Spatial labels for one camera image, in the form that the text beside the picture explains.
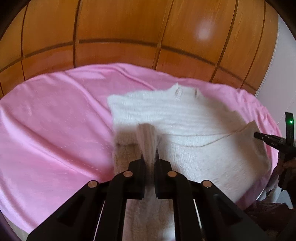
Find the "white knitted sweater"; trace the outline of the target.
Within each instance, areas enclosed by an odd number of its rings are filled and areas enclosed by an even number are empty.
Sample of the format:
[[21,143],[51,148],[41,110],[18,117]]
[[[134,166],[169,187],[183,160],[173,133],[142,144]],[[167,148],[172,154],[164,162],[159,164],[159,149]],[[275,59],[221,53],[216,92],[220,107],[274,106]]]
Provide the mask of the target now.
[[159,200],[153,186],[154,158],[169,161],[189,180],[212,181],[238,201],[270,172],[258,126],[236,111],[203,96],[198,89],[136,91],[107,99],[113,118],[114,172],[143,157],[147,171],[144,199],[127,202],[124,240],[174,240],[173,203]]

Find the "pink bed sheet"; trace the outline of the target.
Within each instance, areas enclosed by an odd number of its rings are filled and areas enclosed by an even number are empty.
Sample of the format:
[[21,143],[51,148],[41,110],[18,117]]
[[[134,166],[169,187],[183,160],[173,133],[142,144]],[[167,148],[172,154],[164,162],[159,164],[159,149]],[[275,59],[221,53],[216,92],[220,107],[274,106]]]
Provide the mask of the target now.
[[[238,112],[247,123],[254,121],[258,132],[280,135],[275,120],[255,96],[227,85],[123,63],[42,74],[1,99],[3,214],[32,232],[88,181],[111,180],[116,173],[108,97],[167,90],[176,84],[198,89],[204,97]],[[276,166],[277,152],[264,147],[270,172],[234,201],[242,209],[262,193]]]

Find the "wooden wardrobe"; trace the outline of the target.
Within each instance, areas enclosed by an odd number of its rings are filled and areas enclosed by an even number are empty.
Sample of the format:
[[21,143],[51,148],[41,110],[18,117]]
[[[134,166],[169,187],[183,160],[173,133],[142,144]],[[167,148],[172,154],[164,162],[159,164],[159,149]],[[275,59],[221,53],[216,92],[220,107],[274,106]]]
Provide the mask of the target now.
[[1,95],[36,75],[114,62],[254,94],[277,37],[266,1],[21,1],[1,21]]

